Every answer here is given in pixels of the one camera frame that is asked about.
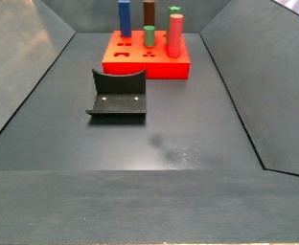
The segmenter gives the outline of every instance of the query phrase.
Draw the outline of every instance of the dark gray surface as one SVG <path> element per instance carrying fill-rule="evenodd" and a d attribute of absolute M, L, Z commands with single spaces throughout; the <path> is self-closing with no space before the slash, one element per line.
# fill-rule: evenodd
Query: dark gray surface
<path fill-rule="evenodd" d="M 74 35 L 40 0 L 0 0 L 0 130 Z"/>
<path fill-rule="evenodd" d="M 111 33 L 119 30 L 118 0 L 43 0 L 78 33 Z M 169 6 L 182 6 L 186 33 L 199 33 L 230 0 L 158 1 L 158 30 L 166 29 Z M 143 1 L 133 2 L 134 29 L 143 28 Z"/>
<path fill-rule="evenodd" d="M 0 137 L 0 170 L 261 170 L 199 34 L 189 80 L 147 81 L 145 125 L 95 125 L 110 34 L 78 34 Z"/>
<path fill-rule="evenodd" d="M 265 166 L 299 174 L 299 15 L 232 0 L 202 35 Z"/>
<path fill-rule="evenodd" d="M 299 178 L 270 171 L 0 172 L 0 244 L 299 243 Z"/>

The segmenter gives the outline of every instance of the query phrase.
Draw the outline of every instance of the black bracket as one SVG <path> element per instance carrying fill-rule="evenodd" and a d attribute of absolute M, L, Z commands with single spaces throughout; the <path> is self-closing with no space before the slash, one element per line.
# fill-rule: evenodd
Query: black bracket
<path fill-rule="evenodd" d="M 98 90 L 92 110 L 86 112 L 98 117 L 146 117 L 146 70 L 129 75 L 110 75 L 94 70 Z"/>

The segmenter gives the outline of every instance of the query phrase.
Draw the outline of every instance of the bin floor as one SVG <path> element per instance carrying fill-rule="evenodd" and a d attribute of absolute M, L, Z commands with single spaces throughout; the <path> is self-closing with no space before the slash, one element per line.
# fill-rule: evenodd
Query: bin floor
<path fill-rule="evenodd" d="M 94 124 L 110 34 L 78 34 L 0 137 L 0 170 L 261 170 L 199 34 L 189 80 L 147 80 L 146 124 Z"/>
<path fill-rule="evenodd" d="M 0 136 L 2 244 L 299 242 L 299 178 L 261 169 L 186 37 L 190 80 L 147 81 L 145 125 L 99 125 L 86 110 L 110 34 L 75 36 Z"/>

